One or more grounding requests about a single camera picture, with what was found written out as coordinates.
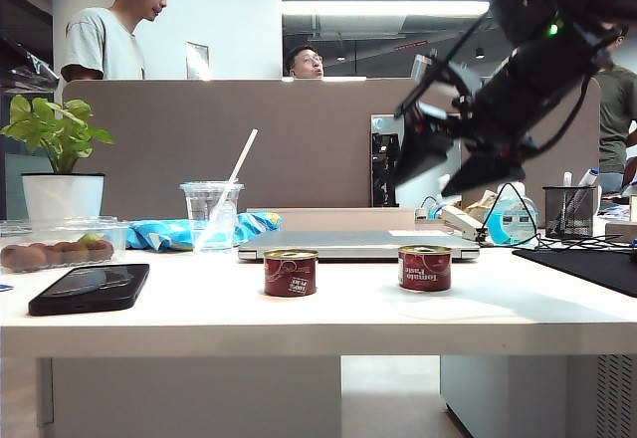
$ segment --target air vent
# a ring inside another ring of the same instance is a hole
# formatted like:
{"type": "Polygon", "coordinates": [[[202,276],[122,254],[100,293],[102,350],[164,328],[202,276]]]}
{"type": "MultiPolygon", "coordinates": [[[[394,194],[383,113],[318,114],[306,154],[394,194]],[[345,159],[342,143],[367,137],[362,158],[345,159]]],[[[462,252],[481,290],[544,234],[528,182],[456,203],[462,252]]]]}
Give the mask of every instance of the air vent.
{"type": "Polygon", "coordinates": [[[596,438],[631,438],[633,408],[633,359],[628,355],[597,357],[596,438]]]}

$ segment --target ceiling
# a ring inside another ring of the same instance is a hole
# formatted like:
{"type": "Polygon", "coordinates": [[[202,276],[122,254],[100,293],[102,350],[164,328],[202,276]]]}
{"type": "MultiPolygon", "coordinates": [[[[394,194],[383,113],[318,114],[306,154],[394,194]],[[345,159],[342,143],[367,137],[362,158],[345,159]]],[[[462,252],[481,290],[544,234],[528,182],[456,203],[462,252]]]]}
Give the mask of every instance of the ceiling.
{"type": "Polygon", "coordinates": [[[0,5],[0,35],[10,37],[52,63],[51,0],[0,0],[0,5]]]}
{"type": "MultiPolygon", "coordinates": [[[[474,20],[422,16],[284,17],[284,50],[309,43],[324,57],[328,75],[409,76],[415,54],[444,55],[474,20]]],[[[509,52],[499,28],[486,21],[456,61],[488,75],[509,52]],[[476,60],[481,47],[486,58],[476,60]]]]}
{"type": "MultiPolygon", "coordinates": [[[[8,35],[45,61],[53,57],[51,0],[0,0],[0,34],[8,35]]],[[[409,76],[415,54],[435,50],[444,55],[470,19],[400,17],[284,17],[285,51],[311,43],[325,58],[329,75],[369,77],[409,76]],[[345,61],[336,58],[345,57],[345,61]]],[[[486,21],[456,59],[488,75],[509,52],[509,46],[493,21],[486,21]],[[486,58],[474,58],[475,49],[486,58]]]]}

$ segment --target blue bottle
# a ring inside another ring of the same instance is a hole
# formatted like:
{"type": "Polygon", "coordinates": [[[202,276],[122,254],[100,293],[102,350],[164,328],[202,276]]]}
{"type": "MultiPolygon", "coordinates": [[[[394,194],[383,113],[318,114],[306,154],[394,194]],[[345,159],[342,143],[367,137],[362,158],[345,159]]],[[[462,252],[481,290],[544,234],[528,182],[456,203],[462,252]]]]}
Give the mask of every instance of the blue bottle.
{"type": "MultiPolygon", "coordinates": [[[[533,202],[525,196],[525,186],[521,182],[513,182],[512,185],[523,198],[529,212],[512,186],[504,187],[503,193],[498,199],[489,221],[487,221],[489,234],[495,244],[513,246],[526,241],[533,237],[533,222],[537,225],[537,209],[533,202]]],[[[502,189],[503,184],[498,187],[498,191],[502,189]]]]}

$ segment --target smartphone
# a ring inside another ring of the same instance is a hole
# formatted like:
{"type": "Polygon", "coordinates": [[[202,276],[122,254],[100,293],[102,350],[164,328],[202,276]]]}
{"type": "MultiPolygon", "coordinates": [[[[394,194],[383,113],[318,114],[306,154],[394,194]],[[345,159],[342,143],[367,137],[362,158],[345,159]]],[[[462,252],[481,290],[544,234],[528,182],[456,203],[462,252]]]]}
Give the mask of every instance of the smartphone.
{"type": "Polygon", "coordinates": [[[72,269],[29,302],[31,316],[54,316],[131,308],[148,277],[148,264],[72,269]]]}

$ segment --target white flower pot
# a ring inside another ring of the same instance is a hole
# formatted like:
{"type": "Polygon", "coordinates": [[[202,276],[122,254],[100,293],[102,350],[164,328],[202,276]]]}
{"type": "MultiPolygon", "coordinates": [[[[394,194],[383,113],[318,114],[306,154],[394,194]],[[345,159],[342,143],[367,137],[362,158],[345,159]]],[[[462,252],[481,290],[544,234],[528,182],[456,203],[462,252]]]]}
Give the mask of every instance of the white flower pot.
{"type": "Polygon", "coordinates": [[[23,173],[22,186],[31,221],[100,215],[103,174],[23,173]]]}

